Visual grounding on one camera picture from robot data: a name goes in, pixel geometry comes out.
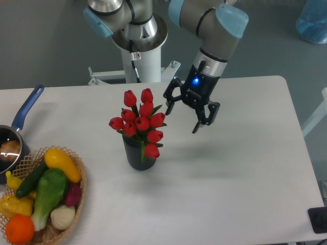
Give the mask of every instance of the green cucumber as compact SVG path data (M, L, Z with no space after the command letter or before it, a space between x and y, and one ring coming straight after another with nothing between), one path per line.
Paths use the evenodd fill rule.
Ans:
M35 169L31 171L29 175L23 180L23 182L19 185L16 190L16 197L23 198L27 196L32 190L34 190L39 182L39 179L43 175L43 173L48 170L46 163L43 161L38 165Z

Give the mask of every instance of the blue led light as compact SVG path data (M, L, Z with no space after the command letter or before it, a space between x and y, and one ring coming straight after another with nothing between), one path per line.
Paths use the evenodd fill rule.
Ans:
M199 78L198 77L195 77L192 81L193 85L198 85L199 83Z

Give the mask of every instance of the yellow bell pepper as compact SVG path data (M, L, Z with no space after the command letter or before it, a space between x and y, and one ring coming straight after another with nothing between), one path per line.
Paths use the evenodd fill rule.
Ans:
M29 197L17 198L15 194L8 194L0 199L0 213L11 219L19 214L31 216L34 202Z
M11 174L10 171L6 172L6 177L7 177L7 185L13 189L14 191L16 191L18 189L18 187L20 186L20 184L22 183L22 179L13 176ZM29 194L29 197L31 197L32 199L36 199L36 191L31 191Z

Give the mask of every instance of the saucepan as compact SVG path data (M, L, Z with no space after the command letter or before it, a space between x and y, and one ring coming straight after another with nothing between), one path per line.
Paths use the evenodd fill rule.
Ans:
M31 151L23 141L19 130L24 126L25 117L44 90L37 85L17 112L10 126L0 125L0 184L7 182L6 171L13 171Z

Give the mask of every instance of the blue container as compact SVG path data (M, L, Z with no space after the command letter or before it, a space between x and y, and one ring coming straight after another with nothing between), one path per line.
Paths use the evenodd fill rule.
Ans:
M327 43L327 0L308 0L296 29L306 41Z

